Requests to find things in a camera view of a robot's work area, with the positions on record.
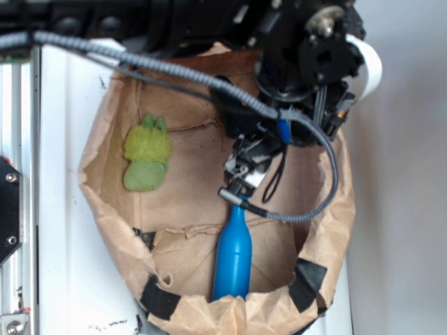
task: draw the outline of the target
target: brown paper bag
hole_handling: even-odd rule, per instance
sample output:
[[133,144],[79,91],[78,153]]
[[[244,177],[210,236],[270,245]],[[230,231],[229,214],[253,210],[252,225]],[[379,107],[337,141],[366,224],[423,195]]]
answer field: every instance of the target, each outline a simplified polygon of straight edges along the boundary
[[[225,75],[256,95],[255,58],[253,52],[228,52],[175,62]],[[192,82],[143,72],[207,93]],[[129,192],[122,184],[129,165],[123,143],[149,112],[165,116],[174,152],[158,189]],[[230,209],[217,191],[224,186],[224,162],[232,144],[208,102],[114,75],[82,157],[81,188],[131,294],[142,301],[155,275],[157,290],[181,296],[168,318],[152,312],[148,318],[172,335],[290,334],[332,303],[355,212],[342,134],[334,141],[340,185],[330,206],[312,222],[295,225],[247,214],[254,245],[250,293],[245,301],[224,297],[210,303],[217,239]],[[309,211],[328,194],[331,178],[322,148],[292,147],[281,184],[266,208],[285,214]],[[264,187],[256,191],[253,203],[261,203]],[[133,228],[156,233],[151,251]],[[308,276],[309,266],[322,270],[318,285]]]

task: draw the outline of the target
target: metal bracket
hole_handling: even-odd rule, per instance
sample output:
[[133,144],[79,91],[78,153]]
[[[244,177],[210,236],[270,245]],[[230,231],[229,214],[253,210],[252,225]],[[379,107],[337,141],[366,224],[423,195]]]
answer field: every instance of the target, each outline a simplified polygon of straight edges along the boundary
[[0,335],[25,335],[28,313],[0,316]]
[[0,158],[0,266],[22,243],[20,174]]

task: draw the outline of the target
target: white surface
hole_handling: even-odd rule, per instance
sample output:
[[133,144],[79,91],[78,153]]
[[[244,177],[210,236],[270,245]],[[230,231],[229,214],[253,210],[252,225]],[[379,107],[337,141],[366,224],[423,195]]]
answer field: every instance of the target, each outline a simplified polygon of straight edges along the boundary
[[[110,71],[43,50],[40,184],[41,334],[133,334],[137,313],[78,187],[77,170]],[[110,323],[126,323],[110,326]],[[346,267],[335,305],[308,335],[349,335]]]
[[447,3],[359,0],[383,62],[351,111],[354,334],[447,334]]

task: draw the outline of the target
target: bottle neck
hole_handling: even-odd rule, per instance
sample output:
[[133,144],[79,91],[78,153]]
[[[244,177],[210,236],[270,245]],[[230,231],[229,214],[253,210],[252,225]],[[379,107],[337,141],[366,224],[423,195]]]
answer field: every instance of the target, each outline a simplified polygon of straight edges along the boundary
[[238,224],[240,222],[245,223],[245,209],[234,204],[231,207],[231,215],[228,225]]

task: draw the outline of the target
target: gray sleeved cable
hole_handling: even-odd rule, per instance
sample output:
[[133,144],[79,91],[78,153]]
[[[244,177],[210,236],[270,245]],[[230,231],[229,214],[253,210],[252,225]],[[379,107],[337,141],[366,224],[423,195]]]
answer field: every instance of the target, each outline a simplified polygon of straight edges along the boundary
[[[29,41],[30,39],[27,32],[10,33],[8,35],[0,36],[0,50],[13,49],[14,47],[22,47],[27,45]],[[196,71],[191,68],[187,68],[185,66],[181,66],[178,64],[172,64],[160,61],[158,59],[153,59],[143,55],[137,55],[126,51],[115,50],[111,47],[99,45],[82,38],[66,37],[57,35],[55,33],[49,33],[46,31],[37,31],[33,34],[32,41],[39,45],[51,44],[58,47],[62,47],[64,49],[76,50],[78,52],[84,52],[84,53],[91,52],[95,54],[100,54],[105,57],[118,59],[124,62],[125,64],[130,64],[141,68],[148,68],[150,70],[154,70],[157,72],[162,72],[176,77],[181,77],[186,80],[191,80],[199,84],[204,84],[208,87],[224,91],[228,95],[231,95],[234,98],[238,99],[239,101],[245,103],[245,105],[248,108],[256,111],[261,116],[266,117],[268,119],[281,118],[296,121],[302,124],[312,132],[312,134],[317,138],[317,140],[325,147],[325,149],[328,152],[330,164],[332,167],[332,188],[329,192],[329,195],[317,208],[315,208],[315,210],[303,215],[283,215],[283,214],[269,213],[262,209],[261,211],[265,212],[265,215],[268,218],[273,218],[275,220],[289,221],[289,222],[303,222],[308,221],[311,218],[318,215],[319,213],[321,213],[334,198],[338,187],[338,168],[334,149],[332,148],[328,136],[320,128],[318,128],[309,117],[305,116],[304,114],[292,110],[291,111],[283,110],[281,111],[280,114],[277,110],[265,105],[264,103],[260,102],[257,98],[253,97],[247,92],[227,82],[224,82],[223,80],[216,79],[215,77],[212,77],[200,71]]]

